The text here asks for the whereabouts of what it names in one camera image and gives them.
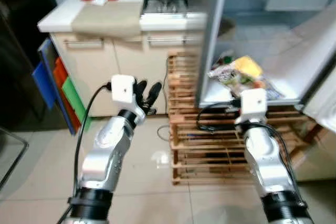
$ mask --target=refrigerator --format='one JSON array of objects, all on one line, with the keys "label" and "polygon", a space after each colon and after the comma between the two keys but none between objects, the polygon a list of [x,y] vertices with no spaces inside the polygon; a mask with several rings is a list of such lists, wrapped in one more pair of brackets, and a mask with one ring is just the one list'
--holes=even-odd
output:
[{"label": "refrigerator", "polygon": [[233,99],[208,72],[223,52],[250,56],[281,96],[336,132],[336,0],[191,0],[207,14],[197,106]]}]

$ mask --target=white countertop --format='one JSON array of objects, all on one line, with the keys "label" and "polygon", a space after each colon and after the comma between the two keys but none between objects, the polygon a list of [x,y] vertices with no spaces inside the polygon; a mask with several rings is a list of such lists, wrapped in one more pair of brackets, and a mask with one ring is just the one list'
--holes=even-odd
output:
[{"label": "white countertop", "polygon": [[[117,0],[118,2],[143,2],[143,0]],[[42,33],[71,32],[71,23],[90,1],[65,0],[37,23]]]}]

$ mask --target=cabinet door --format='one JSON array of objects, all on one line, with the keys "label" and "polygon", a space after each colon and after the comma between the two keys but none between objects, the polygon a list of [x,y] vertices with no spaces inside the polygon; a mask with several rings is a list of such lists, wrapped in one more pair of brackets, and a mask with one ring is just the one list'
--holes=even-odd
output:
[{"label": "cabinet door", "polygon": [[[112,40],[77,37],[71,33],[55,33],[52,39],[78,95],[87,107],[94,92],[110,81],[112,75],[119,73]],[[117,112],[111,93],[102,90],[91,107],[90,116],[111,116]]]},{"label": "cabinet door", "polygon": [[[175,47],[164,44],[151,45],[151,43],[147,41],[147,36],[144,36],[141,42],[115,40],[114,47],[116,49],[121,74],[135,76],[138,81],[147,79],[148,87],[145,90],[145,94],[147,94],[149,88],[155,82],[160,81],[163,84],[169,50],[173,48],[183,50],[182,45]],[[157,108],[158,114],[165,113],[163,92],[160,92],[154,107]]]}]

